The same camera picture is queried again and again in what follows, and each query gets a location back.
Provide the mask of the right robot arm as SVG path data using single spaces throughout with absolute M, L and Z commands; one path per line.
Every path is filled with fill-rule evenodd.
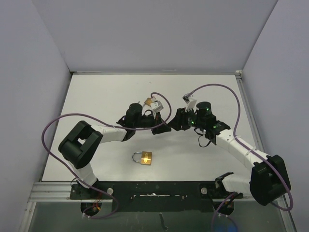
M 240 192 L 267 205 L 291 190 L 284 160 L 279 155 L 270 156 L 255 149 L 236 136 L 227 124 L 217 120 L 209 102 L 198 103 L 196 110 L 179 108 L 168 125 L 176 131 L 190 128 L 201 131 L 202 136 L 226 150 L 251 173 L 249 179 L 234 174 L 218 177 L 215 192 L 219 197 Z

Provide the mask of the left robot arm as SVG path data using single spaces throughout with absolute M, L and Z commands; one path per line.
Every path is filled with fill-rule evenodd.
M 151 128 L 152 134 L 170 132 L 171 127 L 164 123 L 160 111 L 163 105 L 152 99 L 150 114 L 143 114 L 143 106 L 132 103 L 126 114 L 117 122 L 122 128 L 94 126 L 79 121 L 60 143 L 58 150 L 69 162 L 82 185 L 81 193 L 89 199 L 98 194 L 97 177 L 94 175 L 90 161 L 98 146 L 106 142 L 124 142 L 133 137 L 136 129 Z

